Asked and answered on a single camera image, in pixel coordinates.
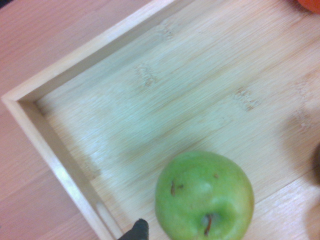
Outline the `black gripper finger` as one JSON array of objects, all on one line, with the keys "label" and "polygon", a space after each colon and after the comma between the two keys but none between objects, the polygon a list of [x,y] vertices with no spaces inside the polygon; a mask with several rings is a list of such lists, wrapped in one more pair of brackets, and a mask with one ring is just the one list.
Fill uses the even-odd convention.
[{"label": "black gripper finger", "polygon": [[121,236],[122,240],[148,240],[149,224],[146,220],[139,218],[133,227]]}]

